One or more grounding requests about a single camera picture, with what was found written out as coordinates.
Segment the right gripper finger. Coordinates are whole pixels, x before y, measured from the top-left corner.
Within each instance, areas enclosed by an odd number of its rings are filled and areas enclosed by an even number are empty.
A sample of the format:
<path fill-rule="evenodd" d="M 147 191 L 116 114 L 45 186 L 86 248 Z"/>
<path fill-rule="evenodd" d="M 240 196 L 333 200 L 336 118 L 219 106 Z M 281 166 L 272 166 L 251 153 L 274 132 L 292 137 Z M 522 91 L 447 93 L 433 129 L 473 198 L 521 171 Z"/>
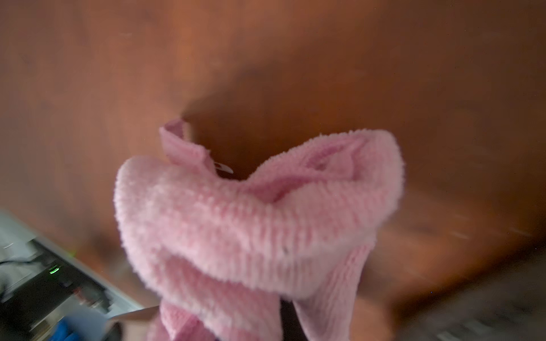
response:
<path fill-rule="evenodd" d="M 280 301 L 283 341 L 307 341 L 292 302 Z"/>

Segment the pink microfibre cloth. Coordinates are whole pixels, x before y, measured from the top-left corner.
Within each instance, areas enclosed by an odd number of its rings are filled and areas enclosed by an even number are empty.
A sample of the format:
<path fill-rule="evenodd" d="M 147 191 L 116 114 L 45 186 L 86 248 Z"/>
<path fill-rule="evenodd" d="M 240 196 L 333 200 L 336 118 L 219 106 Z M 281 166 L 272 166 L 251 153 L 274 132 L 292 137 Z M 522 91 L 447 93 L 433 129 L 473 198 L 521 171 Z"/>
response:
<path fill-rule="evenodd" d="M 308 340 L 347 340 L 361 272 L 397 209 L 404 164 L 384 130 L 317 136 L 228 180 L 185 122 L 167 159 L 119 169 L 114 204 L 129 263 L 157 293 L 148 340 L 281 340 L 281 303 Z"/>

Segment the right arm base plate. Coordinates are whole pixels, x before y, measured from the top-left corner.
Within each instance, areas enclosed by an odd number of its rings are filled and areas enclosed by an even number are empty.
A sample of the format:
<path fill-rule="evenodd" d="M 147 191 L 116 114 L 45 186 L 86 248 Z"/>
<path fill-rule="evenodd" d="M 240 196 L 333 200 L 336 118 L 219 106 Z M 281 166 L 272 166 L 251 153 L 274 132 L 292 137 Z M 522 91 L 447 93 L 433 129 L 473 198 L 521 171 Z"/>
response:
<path fill-rule="evenodd" d="M 31 260 L 2 261 L 2 265 L 37 265 L 41 271 L 1 302 L 2 340 L 45 340 L 62 319 L 81 340 L 101 340 L 114 297 L 108 289 L 38 240 Z"/>

